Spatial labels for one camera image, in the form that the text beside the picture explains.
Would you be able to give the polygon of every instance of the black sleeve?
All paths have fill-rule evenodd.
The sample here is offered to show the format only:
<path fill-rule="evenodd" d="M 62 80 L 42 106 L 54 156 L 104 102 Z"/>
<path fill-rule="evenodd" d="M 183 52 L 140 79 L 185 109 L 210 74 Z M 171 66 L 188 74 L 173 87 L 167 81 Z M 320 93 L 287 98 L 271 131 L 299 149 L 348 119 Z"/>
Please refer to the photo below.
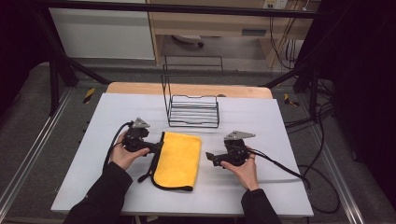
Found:
<path fill-rule="evenodd" d="M 111 162 L 85 198 L 70 210 L 64 223 L 116 223 L 132 178 Z"/>
<path fill-rule="evenodd" d="M 247 224 L 281 223 L 264 190 L 247 190 L 241 203 Z"/>

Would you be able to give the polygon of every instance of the yellow microfiber cloth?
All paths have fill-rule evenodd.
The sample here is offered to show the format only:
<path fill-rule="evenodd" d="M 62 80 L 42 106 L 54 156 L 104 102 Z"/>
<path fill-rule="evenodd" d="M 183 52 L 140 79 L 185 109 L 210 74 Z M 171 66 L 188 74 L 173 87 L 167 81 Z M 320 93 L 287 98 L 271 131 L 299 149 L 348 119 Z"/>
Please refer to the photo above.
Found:
<path fill-rule="evenodd" d="M 198 173 L 201 138 L 184 133 L 163 133 L 163 147 L 153 157 L 148 173 L 160 189 L 192 191 Z"/>

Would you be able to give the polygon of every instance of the white table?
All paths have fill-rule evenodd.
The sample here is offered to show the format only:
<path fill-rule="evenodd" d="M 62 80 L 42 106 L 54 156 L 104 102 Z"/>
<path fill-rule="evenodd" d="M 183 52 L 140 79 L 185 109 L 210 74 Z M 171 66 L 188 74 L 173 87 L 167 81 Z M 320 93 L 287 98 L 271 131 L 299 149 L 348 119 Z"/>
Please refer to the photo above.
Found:
<path fill-rule="evenodd" d="M 233 174 L 214 167 L 205 153 L 223 154 L 223 137 L 237 130 L 255 133 L 245 140 L 291 170 L 298 168 L 276 100 L 218 98 L 220 124 L 217 129 L 169 128 L 163 96 L 104 93 L 78 149 L 52 211 L 67 213 L 78 203 L 102 172 L 108 147 L 121 124 L 140 117 L 151 125 L 149 142 L 158 142 L 163 131 L 189 133 L 202 138 L 199 170 L 193 192 L 155 188 L 149 179 L 137 183 L 146 173 L 152 155 L 134 161 L 127 171 L 134 179 L 125 196 L 123 214 L 167 216 L 242 216 L 241 197 L 245 190 Z M 281 217 L 312 217 L 313 211 L 303 182 L 265 159 L 256 160 L 260 186 Z"/>

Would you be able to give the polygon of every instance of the wire rack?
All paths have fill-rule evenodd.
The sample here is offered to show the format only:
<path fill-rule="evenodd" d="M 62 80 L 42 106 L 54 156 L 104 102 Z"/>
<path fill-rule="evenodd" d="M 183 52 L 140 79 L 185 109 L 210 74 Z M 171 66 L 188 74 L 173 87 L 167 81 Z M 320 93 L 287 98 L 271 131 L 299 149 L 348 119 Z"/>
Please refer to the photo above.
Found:
<path fill-rule="evenodd" d="M 209 60 L 210 63 L 169 63 L 173 57 L 183 57 L 199 61 L 200 58 Z M 220 56 L 165 56 L 163 65 L 163 99 L 165 101 L 166 115 L 169 127 L 194 127 L 194 128 L 218 128 L 219 127 L 219 102 L 215 95 L 189 96 L 184 94 L 172 94 L 171 77 L 215 77 L 213 75 L 181 75 L 175 74 L 171 67 L 208 67 L 210 70 L 223 72 L 222 58 Z"/>

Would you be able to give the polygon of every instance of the hand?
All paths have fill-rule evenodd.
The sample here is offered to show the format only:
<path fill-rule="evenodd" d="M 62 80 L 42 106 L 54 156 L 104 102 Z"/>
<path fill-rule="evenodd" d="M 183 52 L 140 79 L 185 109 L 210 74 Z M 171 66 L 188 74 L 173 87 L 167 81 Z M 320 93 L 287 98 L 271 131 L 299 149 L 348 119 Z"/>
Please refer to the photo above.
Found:
<path fill-rule="evenodd" d="M 241 166 L 234 166 L 227 161 L 222 161 L 220 164 L 227 170 L 233 172 L 245 189 L 253 191 L 254 189 L 260 188 L 259 181 L 257 180 L 255 157 L 256 155 L 249 154 L 247 161 Z"/>
<path fill-rule="evenodd" d="M 119 139 L 117 140 L 117 144 L 114 146 L 113 151 L 110 155 L 110 161 L 114 161 L 123 170 L 127 170 L 136 158 L 149 153 L 149 149 L 147 147 L 142 148 L 136 152 L 130 152 L 125 149 L 122 145 L 122 139 L 125 134 L 126 131 L 120 134 Z"/>

